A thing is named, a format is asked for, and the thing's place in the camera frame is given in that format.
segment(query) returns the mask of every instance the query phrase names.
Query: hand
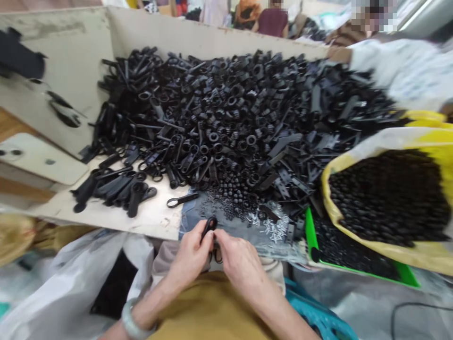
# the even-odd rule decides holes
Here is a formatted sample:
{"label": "hand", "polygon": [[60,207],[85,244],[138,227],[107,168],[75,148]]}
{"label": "hand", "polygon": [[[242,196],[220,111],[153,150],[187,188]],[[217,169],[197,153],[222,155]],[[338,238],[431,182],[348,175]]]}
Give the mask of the hand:
{"label": "hand", "polygon": [[166,282],[170,280],[180,290],[186,288],[200,275],[209,252],[214,248],[214,232],[211,230],[208,231],[200,244],[206,222],[206,220],[198,222],[192,231],[183,236],[179,251],[165,278]]}
{"label": "hand", "polygon": [[262,298],[262,293],[272,287],[272,282],[255,247],[242,238],[229,236],[222,229],[215,230],[214,234],[222,251],[223,270],[233,287],[249,302]]}

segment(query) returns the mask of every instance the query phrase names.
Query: bag of black beads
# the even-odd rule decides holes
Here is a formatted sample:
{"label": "bag of black beads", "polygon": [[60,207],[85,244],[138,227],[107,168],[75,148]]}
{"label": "bag of black beads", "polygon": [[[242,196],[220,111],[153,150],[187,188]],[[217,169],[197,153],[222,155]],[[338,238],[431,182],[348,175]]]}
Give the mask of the bag of black beads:
{"label": "bag of black beads", "polygon": [[390,128],[331,161],[324,204],[342,232],[396,261],[453,274],[453,130]]}

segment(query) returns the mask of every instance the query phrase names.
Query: green plastic basket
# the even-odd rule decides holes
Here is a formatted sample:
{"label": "green plastic basket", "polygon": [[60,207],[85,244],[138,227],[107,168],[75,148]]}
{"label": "green plastic basket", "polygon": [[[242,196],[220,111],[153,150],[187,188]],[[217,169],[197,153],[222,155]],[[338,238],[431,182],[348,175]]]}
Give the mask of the green plastic basket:
{"label": "green plastic basket", "polygon": [[[311,209],[310,208],[308,208],[307,211],[305,212],[305,235],[307,236],[308,252],[309,252],[309,255],[310,255],[310,258],[311,258],[311,250],[313,248],[316,248],[317,250],[319,250],[319,246],[318,246],[318,239],[316,237],[315,224],[313,223],[313,216],[311,214]],[[398,262],[398,261],[394,261],[394,263],[395,263],[396,270],[400,274],[401,281],[395,281],[395,280],[387,279],[387,278],[384,278],[382,276],[373,275],[373,274],[370,274],[370,273],[367,273],[367,272],[361,272],[361,271],[358,271],[358,270],[355,270],[355,269],[342,267],[342,266],[339,266],[337,264],[323,262],[321,260],[319,260],[319,262],[322,263],[322,264],[328,265],[328,266],[341,268],[341,269],[347,270],[349,272],[355,272],[355,273],[360,273],[360,274],[364,274],[364,275],[367,275],[367,276],[372,276],[372,277],[375,277],[375,278],[378,278],[378,279],[382,279],[382,280],[398,283],[398,284],[401,284],[401,285],[404,285],[404,286],[408,286],[408,287],[412,287],[412,288],[420,288],[420,284],[418,283],[417,279],[414,276],[414,273],[411,271],[409,266],[406,265],[406,264],[403,264],[401,262]]]}

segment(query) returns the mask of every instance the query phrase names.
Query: blue plastic stool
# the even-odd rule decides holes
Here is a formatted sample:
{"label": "blue plastic stool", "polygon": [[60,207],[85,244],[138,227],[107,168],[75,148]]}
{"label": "blue plastic stool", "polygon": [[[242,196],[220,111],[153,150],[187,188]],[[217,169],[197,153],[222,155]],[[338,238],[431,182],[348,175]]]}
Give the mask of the blue plastic stool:
{"label": "blue plastic stool", "polygon": [[350,325],[285,278],[286,299],[323,340],[359,340]]}

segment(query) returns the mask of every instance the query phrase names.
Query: maroon shirt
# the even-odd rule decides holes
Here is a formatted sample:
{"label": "maroon shirt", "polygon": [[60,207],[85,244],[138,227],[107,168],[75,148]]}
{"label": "maroon shirt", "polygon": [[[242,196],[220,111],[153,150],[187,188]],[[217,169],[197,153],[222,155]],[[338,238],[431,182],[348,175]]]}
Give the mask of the maroon shirt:
{"label": "maroon shirt", "polygon": [[258,18],[258,33],[281,38],[283,29],[288,24],[288,13],[279,8],[268,8]]}

